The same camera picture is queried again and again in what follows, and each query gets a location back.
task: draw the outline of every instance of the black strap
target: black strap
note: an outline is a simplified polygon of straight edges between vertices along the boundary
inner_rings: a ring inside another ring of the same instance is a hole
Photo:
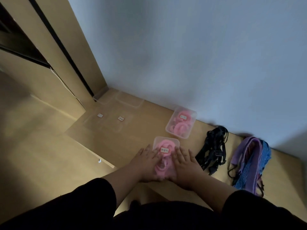
[[[213,165],[209,167],[209,175],[214,174],[217,171],[219,165],[225,164],[225,143],[227,140],[228,130],[223,126],[218,126],[212,131],[207,132],[205,144],[195,158],[203,170],[205,170],[211,162],[214,162]]]

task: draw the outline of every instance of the purple fabric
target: purple fabric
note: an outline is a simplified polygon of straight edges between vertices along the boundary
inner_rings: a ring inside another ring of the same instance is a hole
[[[248,151],[248,146],[254,142],[255,147],[253,148],[252,154],[248,155],[251,158],[248,158],[246,160],[247,156],[247,151]],[[236,149],[235,153],[232,156],[231,163],[233,165],[238,166],[239,165],[239,171],[237,173],[241,174],[241,176],[246,176],[246,184],[244,189],[253,193],[257,194],[256,188],[257,188],[257,180],[258,180],[258,171],[259,171],[259,163],[261,159],[261,154],[262,154],[262,144],[260,140],[256,137],[247,137],[245,138],[238,148]],[[245,168],[245,162],[250,163],[248,171],[244,171]]]

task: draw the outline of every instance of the handwritten label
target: handwritten label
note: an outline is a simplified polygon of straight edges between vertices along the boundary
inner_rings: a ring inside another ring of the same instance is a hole
[[[125,118],[123,118],[123,117],[120,116],[120,117],[118,117],[117,119],[118,119],[119,121],[124,121]]]
[[[187,118],[188,118],[188,117],[185,116],[185,115],[180,115],[179,117],[180,117],[181,119],[184,119],[184,120],[187,120]]]
[[[160,152],[163,152],[163,153],[169,153],[169,149],[168,148],[161,148],[160,149]]]

